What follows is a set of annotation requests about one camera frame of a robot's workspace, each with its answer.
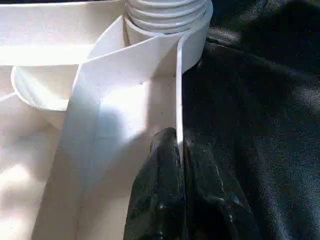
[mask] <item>plastic compartment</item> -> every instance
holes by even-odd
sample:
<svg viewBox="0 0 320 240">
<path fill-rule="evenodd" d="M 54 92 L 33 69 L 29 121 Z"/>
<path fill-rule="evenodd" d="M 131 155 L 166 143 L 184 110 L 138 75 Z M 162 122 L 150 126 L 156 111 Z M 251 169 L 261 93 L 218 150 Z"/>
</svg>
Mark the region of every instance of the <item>plastic compartment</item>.
<svg viewBox="0 0 320 240">
<path fill-rule="evenodd" d="M 35 102 L 22 101 L 12 86 L 13 67 L 18 65 L 14 68 L 20 76 L 14 84 L 17 88 L 33 89 L 36 85 L 30 79 L 46 87 L 49 94 L 45 97 L 39 91 L 30 92 L 40 97 L 40 106 L 61 108 L 45 101 L 50 96 L 61 97 L 62 105 L 67 106 L 66 93 L 70 94 L 74 78 L 59 85 L 57 78 L 46 73 L 59 73 L 61 66 L 83 62 L 123 11 L 122 0 L 0 4 L 1 22 L 5 23 L 0 26 L 0 239 L 31 239 L 60 134 L 49 126 L 50 114 L 42 114 Z M 60 83 L 66 83 L 62 75 Z"/>
<path fill-rule="evenodd" d="M 211 15 L 210 2 L 195 29 L 169 36 L 124 18 L 131 45 L 79 66 L 33 240 L 122 239 L 153 135 L 176 128 L 182 153 L 181 77 L 201 57 Z"/>
</svg>

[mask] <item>white plastic surface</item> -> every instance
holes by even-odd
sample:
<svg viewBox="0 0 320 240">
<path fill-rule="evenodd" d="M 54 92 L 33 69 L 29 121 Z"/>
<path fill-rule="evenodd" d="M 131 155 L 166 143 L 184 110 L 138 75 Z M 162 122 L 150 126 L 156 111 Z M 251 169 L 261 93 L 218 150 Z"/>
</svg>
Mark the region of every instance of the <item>white plastic surface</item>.
<svg viewBox="0 0 320 240">
<path fill-rule="evenodd" d="M 166 34 L 190 29 L 207 9 L 207 0 L 126 0 L 126 11 L 141 29 Z"/>
<path fill-rule="evenodd" d="M 59 131 L 47 127 L 1 148 L 1 240 L 31 239 L 58 137 Z"/>
<path fill-rule="evenodd" d="M 122 0 L 0 4 L 0 66 L 78 64 L 123 12 Z"/>
<path fill-rule="evenodd" d="M 46 119 L 62 125 L 59 114 L 64 111 L 52 109 L 67 106 L 64 100 L 74 80 L 64 80 L 68 71 L 60 77 L 52 71 L 59 73 L 60 66 L 65 69 L 83 62 L 98 37 L 123 11 L 122 0 L 0 4 L 1 240 L 32 239 L 60 134 Z M 22 93 L 26 93 L 24 87 L 40 90 L 18 96 L 11 81 L 17 65 L 21 82 L 14 85 L 22 87 Z M 36 80 L 25 79 L 26 74 Z M 26 104 L 24 98 L 35 101 Z"/>
<path fill-rule="evenodd" d="M 125 17 L 129 46 L 103 55 L 102 44 L 79 66 L 33 240 L 122 239 L 153 135 L 176 128 L 182 153 L 182 73 L 202 54 L 211 1 L 207 9 L 195 28 L 166 36 Z"/>
<path fill-rule="evenodd" d="M 206 7 L 190 30 L 165 36 L 122 16 L 121 0 L 0 5 L 0 239 L 122 239 L 153 135 L 176 128 L 182 153 L 181 76 L 202 54 Z M 63 124 L 53 164 L 59 131 L 48 122 Z"/>
</svg>

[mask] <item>round plastic cup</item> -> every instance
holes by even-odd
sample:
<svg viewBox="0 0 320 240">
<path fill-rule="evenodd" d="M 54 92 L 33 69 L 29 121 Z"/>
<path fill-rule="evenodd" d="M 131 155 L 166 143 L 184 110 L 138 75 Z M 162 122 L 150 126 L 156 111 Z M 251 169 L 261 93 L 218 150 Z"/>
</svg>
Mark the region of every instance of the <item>round plastic cup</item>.
<svg viewBox="0 0 320 240">
<path fill-rule="evenodd" d="M 78 65 L 15 66 L 11 83 L 17 96 L 61 130 Z"/>
</svg>

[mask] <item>black cloth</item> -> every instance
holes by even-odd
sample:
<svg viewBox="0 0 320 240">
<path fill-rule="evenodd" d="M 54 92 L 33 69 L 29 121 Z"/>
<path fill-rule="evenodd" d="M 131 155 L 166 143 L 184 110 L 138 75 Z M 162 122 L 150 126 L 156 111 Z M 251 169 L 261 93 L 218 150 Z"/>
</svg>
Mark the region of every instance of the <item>black cloth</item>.
<svg viewBox="0 0 320 240">
<path fill-rule="evenodd" d="M 319 4 L 215 0 L 213 6 L 203 57 L 183 75 L 183 161 L 169 167 L 164 155 L 149 156 L 157 162 L 153 174 L 166 169 L 175 179 L 179 173 L 185 190 L 175 198 L 180 220 L 153 233 L 166 233 L 159 239 L 318 240 Z M 132 209 L 144 209 L 134 204 L 145 196 L 135 186 L 155 187 L 155 177 L 139 176 L 125 239 L 158 239 L 128 235 Z M 172 226 L 180 234 L 168 234 Z"/>
</svg>

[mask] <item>white plastic container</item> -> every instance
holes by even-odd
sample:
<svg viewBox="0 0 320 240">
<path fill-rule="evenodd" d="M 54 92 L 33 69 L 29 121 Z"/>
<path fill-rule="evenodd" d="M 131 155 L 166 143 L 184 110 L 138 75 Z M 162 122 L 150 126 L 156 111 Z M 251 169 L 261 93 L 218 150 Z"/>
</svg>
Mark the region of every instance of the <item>white plastic container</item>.
<svg viewBox="0 0 320 240">
<path fill-rule="evenodd" d="M 141 29 L 166 34 L 192 28 L 207 10 L 207 0 L 126 0 L 131 20 Z"/>
<path fill-rule="evenodd" d="M 43 114 L 44 111 L 22 101 L 14 90 L 13 67 L 17 66 L 15 69 L 21 74 L 43 75 L 38 83 L 44 85 L 43 81 L 50 78 L 41 69 L 57 70 L 56 66 L 83 62 L 98 37 L 123 11 L 122 0 L 0 4 L 1 240 L 32 238 L 60 135 L 46 120 L 51 114 L 57 117 L 56 111 L 46 109 L 48 114 Z M 24 79 L 23 83 L 34 87 L 27 81 Z M 55 85 L 48 88 L 54 95 L 71 90 L 70 85 L 62 84 L 60 87 L 64 88 L 55 92 L 59 86 L 49 83 L 51 87 Z"/>
<path fill-rule="evenodd" d="M 78 64 L 123 11 L 121 0 L 0 5 L 0 65 L 15 66 L 16 95 L 60 130 Z"/>
<path fill-rule="evenodd" d="M 182 156 L 182 74 L 201 57 L 213 12 L 207 4 L 205 17 L 179 34 L 119 17 L 103 35 L 126 24 L 129 46 L 107 54 L 102 47 L 79 66 L 33 240 L 123 238 L 132 183 L 153 135 L 176 128 Z"/>
</svg>

